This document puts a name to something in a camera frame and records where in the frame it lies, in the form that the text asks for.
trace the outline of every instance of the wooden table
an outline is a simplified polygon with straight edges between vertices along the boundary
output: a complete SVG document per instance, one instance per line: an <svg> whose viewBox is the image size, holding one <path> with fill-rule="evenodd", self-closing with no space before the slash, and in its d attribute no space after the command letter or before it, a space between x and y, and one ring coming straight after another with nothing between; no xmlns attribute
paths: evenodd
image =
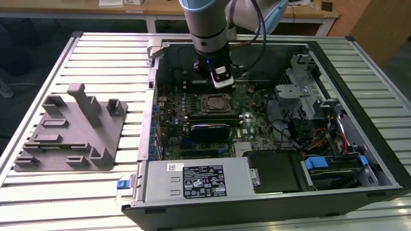
<svg viewBox="0 0 411 231"><path fill-rule="evenodd" d="M340 17L336 11L319 10L320 0L315 7L288 8L283 23L320 24L318 36L326 36L334 21ZM0 0L0 17L22 18L68 18L68 19L143 19L150 33L156 33L156 20L184 20L184 12L178 0L146 0L124 8L99 9L99 0Z"/></svg>

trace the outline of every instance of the metal bracket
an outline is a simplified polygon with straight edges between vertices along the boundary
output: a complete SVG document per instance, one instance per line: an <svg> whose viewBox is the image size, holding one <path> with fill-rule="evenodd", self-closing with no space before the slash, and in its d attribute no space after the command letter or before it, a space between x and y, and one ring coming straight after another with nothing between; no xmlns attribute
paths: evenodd
<svg viewBox="0 0 411 231"><path fill-rule="evenodd" d="M314 102L312 108L315 111L315 116L322 116L322 109L335 107L340 102L338 100L316 100Z"/></svg>
<svg viewBox="0 0 411 231"><path fill-rule="evenodd" d="M300 96L310 96L311 92L307 86L295 86L295 85L278 85L275 87L278 96L284 99L300 98Z"/></svg>
<svg viewBox="0 0 411 231"><path fill-rule="evenodd" d="M154 59L160 54L163 54L163 40L162 39L151 39L148 40L147 45L147 54L148 58Z"/></svg>

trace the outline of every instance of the white label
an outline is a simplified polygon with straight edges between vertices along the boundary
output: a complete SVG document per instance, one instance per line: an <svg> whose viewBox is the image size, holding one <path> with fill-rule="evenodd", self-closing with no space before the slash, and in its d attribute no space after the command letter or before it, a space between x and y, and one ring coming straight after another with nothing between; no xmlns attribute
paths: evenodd
<svg viewBox="0 0 411 231"><path fill-rule="evenodd" d="M222 74L226 72L226 67L224 66L220 66L219 68L216 68L216 73L218 74Z"/></svg>
<svg viewBox="0 0 411 231"><path fill-rule="evenodd" d="M167 164L167 171L174 172L174 171L183 171L184 164L178 163L178 164Z"/></svg>
<svg viewBox="0 0 411 231"><path fill-rule="evenodd" d="M226 188L215 188L215 191L216 191L216 192L224 192L224 191L226 191Z"/></svg>
<svg viewBox="0 0 411 231"><path fill-rule="evenodd" d="M143 13L143 11L126 11L126 13Z"/></svg>

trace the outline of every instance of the metal slat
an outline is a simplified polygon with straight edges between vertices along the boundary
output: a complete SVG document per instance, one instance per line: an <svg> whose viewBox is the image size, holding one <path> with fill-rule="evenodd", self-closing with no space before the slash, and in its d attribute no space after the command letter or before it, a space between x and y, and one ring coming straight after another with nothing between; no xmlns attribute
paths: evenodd
<svg viewBox="0 0 411 231"><path fill-rule="evenodd" d="M358 56L359 53L355 50L328 50L323 49L326 55L338 55L338 56Z"/></svg>
<svg viewBox="0 0 411 231"><path fill-rule="evenodd" d="M411 128L380 129L379 132L386 139L410 139L411 140Z"/></svg>
<svg viewBox="0 0 411 231"><path fill-rule="evenodd" d="M342 78L346 83L380 83L380 79L378 78L376 75L362 75L362 76L355 76L355 75L342 75ZM320 81L327 82L326 77L320 76Z"/></svg>
<svg viewBox="0 0 411 231"><path fill-rule="evenodd" d="M370 68L364 62L331 61L335 68Z"/></svg>
<svg viewBox="0 0 411 231"><path fill-rule="evenodd" d="M18 187L2 187L0 202L34 202L114 197L118 193L116 182L118 180L110 180L96 182L35 184L22 185Z"/></svg>
<svg viewBox="0 0 411 231"><path fill-rule="evenodd" d="M387 141L392 151L395 152L410 152L411 151L411 140L394 140L394 141Z"/></svg>
<svg viewBox="0 0 411 231"><path fill-rule="evenodd" d="M115 75L147 75L148 68L64 68L64 76L115 76Z"/></svg>
<svg viewBox="0 0 411 231"><path fill-rule="evenodd" d="M403 104L396 99L392 99L392 100L368 99L368 100L359 100L359 103L363 106L363 108L402 108L403 107Z"/></svg>
<svg viewBox="0 0 411 231"><path fill-rule="evenodd" d="M151 36L95 36L95 35L83 35L80 41L148 41L154 37ZM174 39L184 39L188 40L187 36L176 36Z"/></svg>
<svg viewBox="0 0 411 231"><path fill-rule="evenodd" d="M0 222L27 222L36 220L47 221L64 218L87 218L90 217L90 209L94 209L94 215L96 217L119 216L122 215L122 207L114 203L114 200L114 198L107 198L82 200L78 202L56 202L2 206Z"/></svg>
<svg viewBox="0 0 411 231"><path fill-rule="evenodd" d="M324 50L354 50L351 44L319 44Z"/></svg>
<svg viewBox="0 0 411 231"><path fill-rule="evenodd" d="M348 88L352 91L359 91L359 90L388 90L388 87L383 83L347 83ZM328 83L324 83L324 88L327 90L332 90L332 87L330 86Z"/></svg>
<svg viewBox="0 0 411 231"><path fill-rule="evenodd" d="M328 90L327 92L330 94L330 97L332 99L336 99L335 92L332 90ZM374 99L374 100L395 99L395 96L392 95L392 93L388 90L354 91L352 94L354 94L354 96L358 100L362 100L362 99Z"/></svg>
<svg viewBox="0 0 411 231"><path fill-rule="evenodd" d="M359 55L328 55L331 62L336 61L351 61L351 62L364 62L364 59Z"/></svg>
<svg viewBox="0 0 411 231"><path fill-rule="evenodd" d="M135 54L147 54L147 48L144 47L76 47L74 54L78 53L135 53Z"/></svg>
<svg viewBox="0 0 411 231"><path fill-rule="evenodd" d="M98 83L98 84L110 84L110 83L147 83L148 75L139 76L62 76L56 79L58 84L70 84L70 83Z"/></svg>
<svg viewBox="0 0 411 231"><path fill-rule="evenodd" d="M68 89L68 84L56 85L51 88L54 93L66 93ZM146 92L147 84L86 84L86 93L98 93L98 92Z"/></svg>
<svg viewBox="0 0 411 231"><path fill-rule="evenodd" d="M68 61L66 67L150 67L147 61L138 60L111 60L111 61Z"/></svg>
<svg viewBox="0 0 411 231"><path fill-rule="evenodd" d="M72 54L70 60L147 60L147 54Z"/></svg>
<svg viewBox="0 0 411 231"><path fill-rule="evenodd" d="M392 109L366 109L370 118L400 118L410 117L410 112L405 108Z"/></svg>
<svg viewBox="0 0 411 231"><path fill-rule="evenodd" d="M56 219L52 222L12 223L12 226L2 228L2 231L55 231L55 230L94 230L94 231L143 231L126 216Z"/></svg>
<svg viewBox="0 0 411 231"><path fill-rule="evenodd" d="M78 47L147 47L146 41L79 41Z"/></svg>

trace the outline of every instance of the warning symbol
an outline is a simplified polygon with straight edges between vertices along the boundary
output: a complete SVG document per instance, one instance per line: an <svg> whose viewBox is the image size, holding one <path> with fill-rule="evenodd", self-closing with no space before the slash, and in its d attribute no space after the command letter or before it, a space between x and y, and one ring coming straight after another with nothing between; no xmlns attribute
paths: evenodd
<svg viewBox="0 0 411 231"><path fill-rule="evenodd" d="M191 188L192 187L192 181L191 180L186 180L184 181L184 187L186 188Z"/></svg>

